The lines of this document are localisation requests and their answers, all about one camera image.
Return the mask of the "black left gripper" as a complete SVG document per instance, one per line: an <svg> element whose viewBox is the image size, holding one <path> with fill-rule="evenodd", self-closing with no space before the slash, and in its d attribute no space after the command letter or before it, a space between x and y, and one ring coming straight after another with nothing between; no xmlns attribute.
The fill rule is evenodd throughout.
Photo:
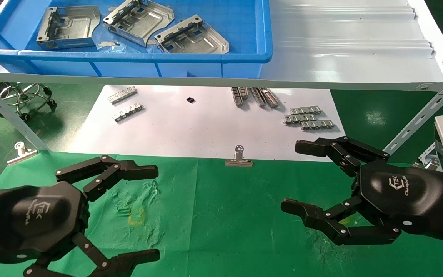
<svg viewBox="0 0 443 277"><path fill-rule="evenodd" d="M94 202L121 180L159 176L156 165L137 165L108 155L58 169L52 186L0 189L0 264L37 259L25 277L68 277L48 269L76 246L97 266L90 277L130 277L139 264L160 260L158 249L134 251L107 259L83 234L88 201ZM83 193L72 184L91 178Z"/></svg>

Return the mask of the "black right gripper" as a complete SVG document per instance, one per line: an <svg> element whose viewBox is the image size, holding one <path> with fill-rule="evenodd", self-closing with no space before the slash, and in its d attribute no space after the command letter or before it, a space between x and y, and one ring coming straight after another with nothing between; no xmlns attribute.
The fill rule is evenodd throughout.
<svg viewBox="0 0 443 277"><path fill-rule="evenodd" d="M281 203L283 212L299 216L304 226L321 231L334 244L392 244L401 231L443 240L442 172L388 164L388 153L347 136L297 140L295 152L329 157L347 176L357 175L356 196L330 209L289 198ZM340 223L357 212L372 225Z"/></svg>

